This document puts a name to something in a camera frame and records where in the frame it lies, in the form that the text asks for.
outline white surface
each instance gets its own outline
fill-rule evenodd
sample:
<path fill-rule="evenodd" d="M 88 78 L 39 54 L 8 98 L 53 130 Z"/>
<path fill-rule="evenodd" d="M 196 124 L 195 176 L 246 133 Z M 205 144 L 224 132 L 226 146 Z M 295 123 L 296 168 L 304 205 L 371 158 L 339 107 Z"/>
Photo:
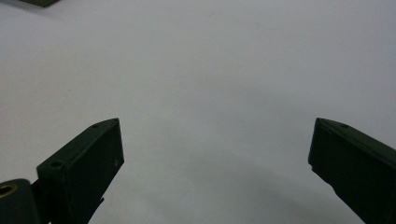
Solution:
<path fill-rule="evenodd" d="M 396 147 L 396 2 L 0 0 L 0 182 L 120 118 L 91 223 L 362 223 L 310 171 L 316 117 Z"/>

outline white background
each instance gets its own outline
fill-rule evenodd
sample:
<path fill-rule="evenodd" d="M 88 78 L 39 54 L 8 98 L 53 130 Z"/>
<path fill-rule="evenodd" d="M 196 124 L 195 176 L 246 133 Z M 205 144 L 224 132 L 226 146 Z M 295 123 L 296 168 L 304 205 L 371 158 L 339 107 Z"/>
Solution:
<path fill-rule="evenodd" d="M 0 182 L 120 118 L 93 224 L 362 223 L 315 119 L 396 147 L 394 0 L 0 0 Z"/>

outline screw hole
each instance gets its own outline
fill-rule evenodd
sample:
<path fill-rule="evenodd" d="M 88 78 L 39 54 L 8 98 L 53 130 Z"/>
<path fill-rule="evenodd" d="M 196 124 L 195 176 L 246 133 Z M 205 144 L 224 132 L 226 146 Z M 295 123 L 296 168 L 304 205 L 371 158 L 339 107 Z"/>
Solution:
<path fill-rule="evenodd" d="M 64 164 L 63 161 L 55 161 L 55 162 L 53 162 L 53 163 L 51 164 L 51 166 L 54 167 L 54 168 L 59 168 L 59 167 L 61 167 L 63 164 Z"/>
<path fill-rule="evenodd" d="M 0 198 L 6 197 L 13 193 L 16 189 L 18 188 L 17 185 L 12 184 L 12 185 L 4 185 L 0 187 Z"/>

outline dark object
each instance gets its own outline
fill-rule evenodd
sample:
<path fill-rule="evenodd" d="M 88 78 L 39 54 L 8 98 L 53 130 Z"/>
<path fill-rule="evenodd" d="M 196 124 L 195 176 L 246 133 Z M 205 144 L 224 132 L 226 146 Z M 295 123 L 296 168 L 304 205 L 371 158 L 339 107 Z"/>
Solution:
<path fill-rule="evenodd" d="M 25 3 L 30 3 L 39 7 L 49 7 L 50 5 L 58 2 L 59 0 L 20 0 Z"/>
<path fill-rule="evenodd" d="M 124 163 L 120 122 L 92 125 L 23 179 L 0 184 L 0 223 L 86 224 Z"/>
<path fill-rule="evenodd" d="M 396 223 L 394 149 L 343 123 L 317 119 L 308 162 L 365 223 Z"/>

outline white table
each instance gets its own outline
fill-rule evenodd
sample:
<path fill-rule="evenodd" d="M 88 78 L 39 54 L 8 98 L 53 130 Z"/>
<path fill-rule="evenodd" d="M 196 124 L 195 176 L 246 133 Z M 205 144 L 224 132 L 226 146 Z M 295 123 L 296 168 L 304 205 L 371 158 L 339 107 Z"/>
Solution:
<path fill-rule="evenodd" d="M 91 223 L 362 223 L 310 170 L 315 118 L 396 147 L 396 2 L 0 0 L 0 182 L 103 119 Z"/>

